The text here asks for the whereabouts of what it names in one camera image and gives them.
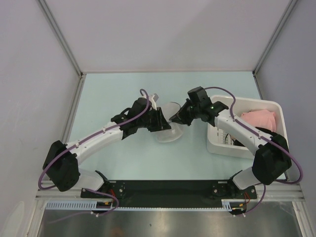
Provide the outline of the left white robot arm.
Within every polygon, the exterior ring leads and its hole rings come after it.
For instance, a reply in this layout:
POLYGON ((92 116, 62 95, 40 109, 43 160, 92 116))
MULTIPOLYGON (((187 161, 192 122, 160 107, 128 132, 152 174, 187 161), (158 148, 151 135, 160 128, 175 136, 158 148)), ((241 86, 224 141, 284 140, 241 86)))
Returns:
POLYGON ((42 167, 43 174, 47 175, 53 187, 61 192, 70 190, 79 180, 87 181, 92 178, 93 181, 88 187, 102 198, 108 194, 109 185, 103 181, 100 174, 81 171, 79 165, 105 146, 121 141, 141 128, 149 132, 171 129, 162 108, 146 98, 138 98, 132 107, 115 115, 102 129, 85 138, 69 144, 60 140, 52 143, 42 167))

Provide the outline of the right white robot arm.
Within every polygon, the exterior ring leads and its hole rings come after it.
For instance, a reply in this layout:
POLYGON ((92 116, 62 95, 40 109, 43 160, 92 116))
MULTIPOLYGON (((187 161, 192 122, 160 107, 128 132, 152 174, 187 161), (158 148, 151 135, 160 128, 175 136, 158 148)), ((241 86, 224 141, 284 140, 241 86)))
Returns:
POLYGON ((180 110, 170 117, 172 122, 189 126, 194 119, 200 119, 227 132, 254 155, 253 165, 231 178, 228 185, 231 197, 241 197, 246 188, 256 184, 271 184, 292 166, 283 136, 265 133, 242 121, 234 115, 232 106, 212 102, 201 86, 188 91, 188 96, 180 110))

